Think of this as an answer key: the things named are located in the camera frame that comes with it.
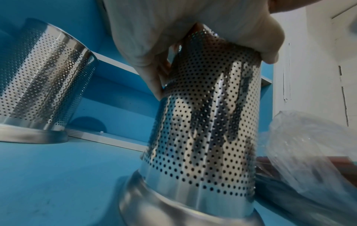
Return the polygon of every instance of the clear plastic wrap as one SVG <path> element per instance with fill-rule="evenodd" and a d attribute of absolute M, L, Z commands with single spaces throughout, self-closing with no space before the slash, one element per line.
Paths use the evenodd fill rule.
<path fill-rule="evenodd" d="M 341 174 L 357 174 L 352 162 L 344 163 L 357 160 L 354 130 L 284 111 L 261 134 L 259 152 L 268 161 L 257 161 L 258 196 L 303 225 L 357 225 L 357 188 Z"/>

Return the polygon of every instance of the white glove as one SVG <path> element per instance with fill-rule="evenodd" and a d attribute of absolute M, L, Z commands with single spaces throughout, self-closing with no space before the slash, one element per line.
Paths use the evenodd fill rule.
<path fill-rule="evenodd" d="M 268 0 L 104 0 L 114 43 L 157 99 L 168 75 L 168 48 L 197 22 L 220 37 L 278 60 L 284 32 L 270 16 Z"/>

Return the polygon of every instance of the stainless steel cylinder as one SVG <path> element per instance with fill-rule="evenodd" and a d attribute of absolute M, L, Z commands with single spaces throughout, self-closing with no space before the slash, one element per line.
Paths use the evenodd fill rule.
<path fill-rule="evenodd" d="M 0 50 L 0 141 L 60 143 L 98 60 L 61 29 L 27 19 Z"/>
<path fill-rule="evenodd" d="M 149 149 L 123 189 L 129 226 L 264 225 L 253 208 L 260 64 L 207 30 L 184 40 Z"/>

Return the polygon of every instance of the metal base ring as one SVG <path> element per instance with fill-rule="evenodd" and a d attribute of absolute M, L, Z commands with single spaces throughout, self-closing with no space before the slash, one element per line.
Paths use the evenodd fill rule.
<path fill-rule="evenodd" d="M 138 171 L 123 186 L 119 209 L 127 226 L 264 226 L 256 210 L 244 219 L 224 219 L 189 209 L 148 188 Z"/>
<path fill-rule="evenodd" d="M 68 141 L 66 131 L 37 130 L 0 124 L 0 141 L 26 144 L 56 144 Z"/>

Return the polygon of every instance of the perforated metal basket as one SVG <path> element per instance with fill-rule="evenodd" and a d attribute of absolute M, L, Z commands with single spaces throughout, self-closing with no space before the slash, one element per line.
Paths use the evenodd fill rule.
<path fill-rule="evenodd" d="M 184 40 L 120 199 L 129 226 L 264 225 L 253 208 L 260 64 L 211 31 Z"/>
<path fill-rule="evenodd" d="M 61 29 L 27 19 L 0 50 L 0 141 L 60 143 L 98 60 Z"/>

